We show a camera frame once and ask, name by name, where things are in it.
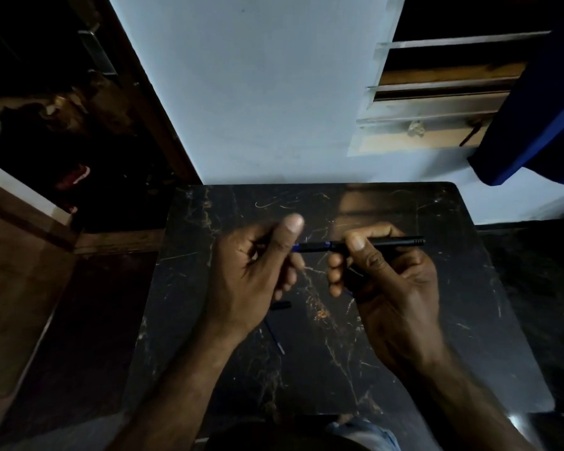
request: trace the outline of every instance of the floor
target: floor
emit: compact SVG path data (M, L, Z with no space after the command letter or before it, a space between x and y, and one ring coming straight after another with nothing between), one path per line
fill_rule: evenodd
M564 220L481 237L556 400L555 413L530 422L548 450L564 450Z
M564 450L564 220L480 230L556 399L555 412L531 415L529 422L546 450ZM85 439L89 431L97 443L111 439L105 438L111 423L123 421L121 390L155 259L155 252L110 254L86 256L78 264L0 428L0 449L56 443L77 449L75 434ZM99 295L91 287L97 283L104 288ZM71 327L79 331L71 333Z

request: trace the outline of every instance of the tabletop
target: tabletop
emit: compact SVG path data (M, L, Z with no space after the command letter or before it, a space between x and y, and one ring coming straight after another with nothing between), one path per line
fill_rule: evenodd
M204 303L216 237L291 212L305 218L300 242L338 239L348 229L381 220L407 235L424 236L424 250L438 271L447 341L508 412L553 409L458 189L438 182L178 189L136 342L124 395L127 409L137 407L188 338ZM407 391L370 348L353 299L328 294L326 255L304 258L306 270L285 294L292 307L269 313L286 354L280 354L263 324L252 332L226 365L201 434L273 410L395 415L421 428Z

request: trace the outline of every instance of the right hand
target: right hand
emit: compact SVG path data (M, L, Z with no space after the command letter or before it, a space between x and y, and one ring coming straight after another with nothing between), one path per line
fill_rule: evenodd
M438 323L438 284L432 260L418 248L399 248L388 264L368 241L369 237L404 235L390 223L348 231L345 242L350 257L333 253L328 264L330 293L338 297L343 288L355 288L361 322L376 356L398 377L406 371L423 371L445 355ZM359 287L350 286L352 263L367 274Z

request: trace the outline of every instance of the black marble table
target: black marble table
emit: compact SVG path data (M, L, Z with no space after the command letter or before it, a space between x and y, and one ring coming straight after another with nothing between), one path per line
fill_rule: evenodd
M188 337L203 306L216 236L299 212L301 241L339 238L387 220L426 237L440 284L441 325L465 364L510 414L550 411L553 398L457 188L451 183L191 186L174 196L124 404L137 407ZM357 413L390 426L405 449L431 439L401 383L376 359L349 296L328 294L326 259L307 269L292 308L270 312L282 356L263 325L232 355L202 436L239 420L271 414Z

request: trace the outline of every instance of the blue curtain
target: blue curtain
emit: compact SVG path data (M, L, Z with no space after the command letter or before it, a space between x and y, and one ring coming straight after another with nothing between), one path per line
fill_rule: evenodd
M564 22L547 37L468 161L487 185L525 167L564 184Z

